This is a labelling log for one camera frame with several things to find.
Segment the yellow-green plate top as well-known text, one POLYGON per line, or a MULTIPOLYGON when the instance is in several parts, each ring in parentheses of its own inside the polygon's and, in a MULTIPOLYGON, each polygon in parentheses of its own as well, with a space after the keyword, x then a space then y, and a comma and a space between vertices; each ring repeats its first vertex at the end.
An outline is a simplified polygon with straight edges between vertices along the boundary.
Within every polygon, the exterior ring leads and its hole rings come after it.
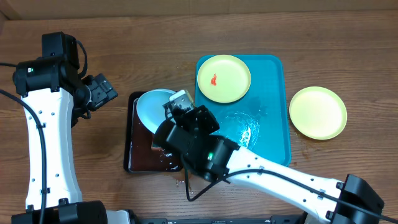
POLYGON ((217 103, 241 99, 251 86, 248 66, 232 55, 215 55, 207 59, 197 73, 200 91, 217 103))

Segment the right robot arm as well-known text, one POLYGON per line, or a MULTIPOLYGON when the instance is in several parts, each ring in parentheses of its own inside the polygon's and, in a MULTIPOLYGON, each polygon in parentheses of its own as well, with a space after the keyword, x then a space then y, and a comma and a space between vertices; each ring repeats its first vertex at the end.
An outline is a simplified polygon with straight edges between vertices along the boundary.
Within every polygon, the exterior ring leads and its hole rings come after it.
POLYGON ((309 175, 267 160, 216 135, 219 124, 205 106, 195 106, 181 90, 162 105, 165 121, 156 145, 179 156, 185 170, 210 182, 243 185, 303 210, 318 223, 378 223, 384 202, 363 179, 344 182, 309 175))

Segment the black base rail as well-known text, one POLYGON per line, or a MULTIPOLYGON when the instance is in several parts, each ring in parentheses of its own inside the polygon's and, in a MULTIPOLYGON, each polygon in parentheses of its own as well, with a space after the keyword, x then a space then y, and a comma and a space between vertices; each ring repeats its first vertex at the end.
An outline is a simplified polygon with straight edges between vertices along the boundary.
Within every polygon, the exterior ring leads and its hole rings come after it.
POLYGON ((269 218, 232 218, 232 219, 179 219, 166 218, 138 219, 129 217, 132 224, 303 224, 306 215, 273 215, 269 218))

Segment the yellow-green plate bottom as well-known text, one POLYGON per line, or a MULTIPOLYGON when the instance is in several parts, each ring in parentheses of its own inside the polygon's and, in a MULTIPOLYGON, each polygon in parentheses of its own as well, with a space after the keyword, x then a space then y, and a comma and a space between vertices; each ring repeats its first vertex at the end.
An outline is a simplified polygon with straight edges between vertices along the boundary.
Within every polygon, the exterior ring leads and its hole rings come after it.
POLYGON ((291 99, 289 115, 295 128, 316 140, 329 140, 345 128, 348 113, 343 100, 333 91, 310 86, 291 99))

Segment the yellow-green plate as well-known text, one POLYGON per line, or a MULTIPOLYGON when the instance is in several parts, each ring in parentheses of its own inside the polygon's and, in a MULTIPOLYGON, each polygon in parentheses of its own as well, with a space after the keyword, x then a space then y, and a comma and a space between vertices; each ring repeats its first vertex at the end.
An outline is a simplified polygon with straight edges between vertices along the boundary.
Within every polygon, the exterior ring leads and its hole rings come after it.
POLYGON ((200 91, 217 103, 241 99, 251 86, 248 66, 232 55, 215 55, 207 59, 197 73, 200 91))
POLYGON ((343 100, 333 91, 310 86, 291 99, 289 115, 295 128, 316 140, 329 140, 345 128, 348 113, 343 100))

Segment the black rectangular water tray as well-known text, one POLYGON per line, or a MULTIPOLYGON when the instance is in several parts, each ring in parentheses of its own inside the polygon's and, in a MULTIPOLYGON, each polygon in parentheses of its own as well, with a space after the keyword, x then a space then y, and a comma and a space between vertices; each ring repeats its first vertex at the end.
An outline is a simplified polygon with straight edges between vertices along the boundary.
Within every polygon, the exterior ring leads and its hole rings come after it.
POLYGON ((137 100, 144 93, 131 93, 128 101, 126 140, 124 151, 124 170, 130 174, 139 172, 180 172, 183 168, 180 159, 171 152, 153 151, 152 134, 137 115, 137 100))

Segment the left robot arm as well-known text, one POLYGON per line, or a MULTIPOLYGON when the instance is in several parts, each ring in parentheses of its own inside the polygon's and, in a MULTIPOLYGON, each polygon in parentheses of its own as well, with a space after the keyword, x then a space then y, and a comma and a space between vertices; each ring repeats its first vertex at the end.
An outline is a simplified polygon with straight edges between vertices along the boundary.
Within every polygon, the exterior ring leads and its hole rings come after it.
POLYGON ((117 97, 110 82, 80 67, 71 35, 42 36, 42 56, 17 64, 13 82, 26 116, 30 182, 26 212, 13 223, 107 223, 102 202, 84 202, 73 161, 72 127, 117 97))

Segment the teal plastic serving tray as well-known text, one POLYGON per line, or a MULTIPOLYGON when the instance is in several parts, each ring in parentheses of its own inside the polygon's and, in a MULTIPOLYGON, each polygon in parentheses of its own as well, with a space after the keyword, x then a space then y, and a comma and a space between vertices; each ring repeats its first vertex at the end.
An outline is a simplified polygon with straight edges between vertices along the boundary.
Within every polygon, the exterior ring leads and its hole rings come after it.
POLYGON ((237 55, 251 72, 251 86, 233 103, 217 103, 195 87, 195 104, 206 106, 224 136, 257 155, 288 166, 292 153, 282 62, 273 55, 237 55))

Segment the light blue plate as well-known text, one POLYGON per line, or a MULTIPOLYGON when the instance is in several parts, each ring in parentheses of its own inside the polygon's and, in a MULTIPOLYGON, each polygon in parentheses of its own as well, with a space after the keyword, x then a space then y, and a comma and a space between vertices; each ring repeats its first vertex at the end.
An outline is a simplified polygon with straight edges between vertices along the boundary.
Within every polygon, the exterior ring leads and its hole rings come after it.
POLYGON ((152 134, 155 134, 161 123, 166 120, 163 105, 169 102, 174 93, 173 90, 155 89, 145 92, 137 100, 137 115, 152 134))

